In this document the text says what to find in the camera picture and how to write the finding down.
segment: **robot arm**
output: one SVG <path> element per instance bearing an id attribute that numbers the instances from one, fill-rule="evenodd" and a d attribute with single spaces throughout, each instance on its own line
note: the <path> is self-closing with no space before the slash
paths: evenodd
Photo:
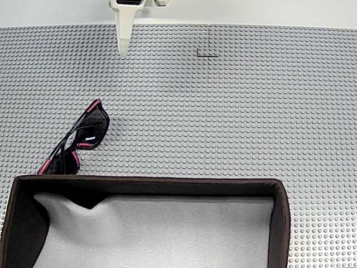
<path id="1" fill-rule="evenodd" d="M 157 1 L 160 6 L 166 5 L 167 2 L 168 0 Z M 121 55 L 125 55 L 129 48 L 136 12 L 143 10 L 145 5 L 154 5 L 154 0 L 109 0 L 109 5 L 114 11 L 118 50 Z"/>

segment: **white background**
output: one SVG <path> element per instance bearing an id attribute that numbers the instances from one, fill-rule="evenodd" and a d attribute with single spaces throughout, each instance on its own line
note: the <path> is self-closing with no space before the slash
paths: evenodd
<path id="1" fill-rule="evenodd" d="M 0 0 L 0 27 L 114 23 L 108 0 Z M 237 23 L 357 28 L 353 0 L 171 0 L 136 23 Z"/>

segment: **sunglasses lens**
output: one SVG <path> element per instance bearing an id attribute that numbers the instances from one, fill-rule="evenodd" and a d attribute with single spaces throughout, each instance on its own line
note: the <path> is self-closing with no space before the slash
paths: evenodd
<path id="1" fill-rule="evenodd" d="M 76 132 L 74 142 L 77 147 L 80 149 L 97 147 L 107 132 L 108 124 L 108 116 L 105 116 L 99 107 L 95 107 L 80 124 L 81 129 Z"/>
<path id="2" fill-rule="evenodd" d="M 57 174 L 57 175 L 72 175 L 76 174 L 79 170 L 79 160 L 75 152 L 65 151 L 65 166 L 66 173 L 61 172 L 61 154 L 58 153 L 50 162 L 44 174 Z"/>

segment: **gray lego baseplate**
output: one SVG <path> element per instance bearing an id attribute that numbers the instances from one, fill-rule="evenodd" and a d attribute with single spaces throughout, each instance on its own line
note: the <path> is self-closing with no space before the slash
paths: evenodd
<path id="1" fill-rule="evenodd" d="M 79 174 L 277 178 L 289 268 L 357 267 L 357 31 L 139 25 L 0 28 L 0 225 L 90 102 L 110 116 Z"/>

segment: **sunglasses frame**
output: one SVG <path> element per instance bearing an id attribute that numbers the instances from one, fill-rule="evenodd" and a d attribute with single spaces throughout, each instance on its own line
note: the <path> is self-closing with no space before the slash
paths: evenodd
<path id="1" fill-rule="evenodd" d="M 105 125 L 105 131 L 104 131 L 104 135 L 101 137 L 101 139 L 99 139 L 95 144 L 90 144 L 90 143 L 76 143 L 76 141 L 78 140 L 78 130 L 83 129 L 85 127 L 90 127 L 90 126 L 81 126 L 80 124 L 84 122 L 84 120 L 90 115 L 90 112 L 95 109 L 98 108 L 102 114 L 105 117 L 106 120 L 106 125 Z M 79 170 L 80 167 L 80 162 L 79 162 L 79 158 L 78 155 L 76 153 L 76 150 L 92 150 L 95 149 L 96 147 L 98 147 L 98 145 L 102 142 L 102 140 L 104 139 L 105 135 L 107 134 L 107 130 L 109 128 L 109 123 L 110 123 L 110 119 L 109 116 L 107 114 L 107 112 L 104 110 L 103 106 L 102 106 L 102 102 L 100 99 L 96 99 L 94 100 L 90 106 L 84 111 L 84 113 L 82 113 L 82 115 L 77 119 L 77 121 L 73 124 L 73 126 L 71 127 L 71 129 L 68 131 L 68 133 L 66 134 L 65 137 L 62 138 L 62 140 L 57 144 L 57 146 L 53 149 L 52 153 L 48 156 L 48 158 L 45 160 L 45 162 L 42 164 L 42 166 L 40 167 L 40 169 L 38 170 L 37 174 L 38 175 L 42 175 L 47 168 L 50 166 L 51 161 L 53 160 L 53 158 L 58 155 L 59 151 L 60 152 L 60 157 L 61 157 L 61 170 L 65 171 L 65 163 L 64 163 L 64 155 L 66 152 L 71 152 L 73 154 L 73 157 L 77 163 L 77 167 L 74 173 L 72 174 L 76 174 Z M 64 149 L 68 138 L 72 135 L 76 133 L 76 136 L 73 140 L 73 143 L 67 148 Z"/>

